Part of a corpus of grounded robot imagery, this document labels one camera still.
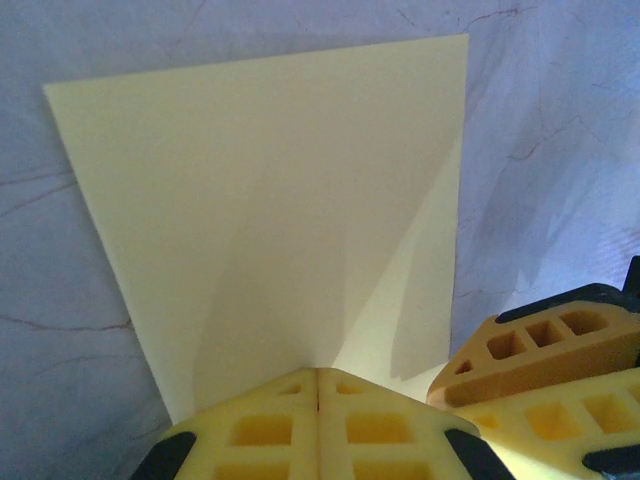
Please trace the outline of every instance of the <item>black rubber pad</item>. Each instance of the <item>black rubber pad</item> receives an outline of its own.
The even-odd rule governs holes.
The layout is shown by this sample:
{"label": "black rubber pad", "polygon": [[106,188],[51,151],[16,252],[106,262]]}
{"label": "black rubber pad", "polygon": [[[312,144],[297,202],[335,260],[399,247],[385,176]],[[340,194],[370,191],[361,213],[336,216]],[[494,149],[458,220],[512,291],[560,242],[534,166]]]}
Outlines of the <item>black rubber pad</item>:
{"label": "black rubber pad", "polygon": [[575,290],[570,290],[560,295],[545,298],[544,300],[539,300],[529,305],[501,313],[498,315],[498,318],[496,318],[496,323],[512,322],[519,318],[578,300],[593,303],[607,303],[609,305],[622,307],[632,313],[640,313],[640,298],[635,295],[627,295],[609,285],[592,283],[591,285],[585,285],[584,287],[576,288]]}
{"label": "black rubber pad", "polygon": [[631,260],[622,291],[627,295],[635,295],[640,298],[640,256],[633,257]]}
{"label": "black rubber pad", "polygon": [[173,480],[196,443],[196,435],[182,432],[156,443],[130,480]]}
{"label": "black rubber pad", "polygon": [[622,307],[632,313],[640,313],[640,256],[631,259],[627,279],[624,282],[622,291],[603,283],[592,283],[501,313],[496,318],[496,323],[512,322],[519,318],[578,300],[607,303]]}
{"label": "black rubber pad", "polygon": [[515,480],[484,440],[457,428],[444,434],[473,480]]}
{"label": "black rubber pad", "polygon": [[611,480],[640,480],[640,443],[587,453],[582,464]]}

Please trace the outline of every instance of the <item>marble wall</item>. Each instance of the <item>marble wall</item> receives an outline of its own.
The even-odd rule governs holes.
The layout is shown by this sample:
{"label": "marble wall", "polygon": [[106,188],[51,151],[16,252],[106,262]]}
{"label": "marble wall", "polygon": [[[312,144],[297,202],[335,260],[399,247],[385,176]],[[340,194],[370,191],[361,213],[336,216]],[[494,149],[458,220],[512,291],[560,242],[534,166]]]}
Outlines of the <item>marble wall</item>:
{"label": "marble wall", "polygon": [[126,478],[169,425],[41,84],[470,34],[453,349],[640,252],[640,5],[0,3],[0,477]]}

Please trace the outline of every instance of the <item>pale yellow paper sheet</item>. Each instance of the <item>pale yellow paper sheet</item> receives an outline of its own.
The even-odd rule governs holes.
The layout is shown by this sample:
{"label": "pale yellow paper sheet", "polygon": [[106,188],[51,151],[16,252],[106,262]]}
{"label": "pale yellow paper sheet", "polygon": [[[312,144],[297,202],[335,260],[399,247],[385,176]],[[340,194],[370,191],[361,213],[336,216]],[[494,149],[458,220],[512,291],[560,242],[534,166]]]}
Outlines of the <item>pale yellow paper sheet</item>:
{"label": "pale yellow paper sheet", "polygon": [[300,366],[446,360],[467,37],[49,85],[174,421]]}

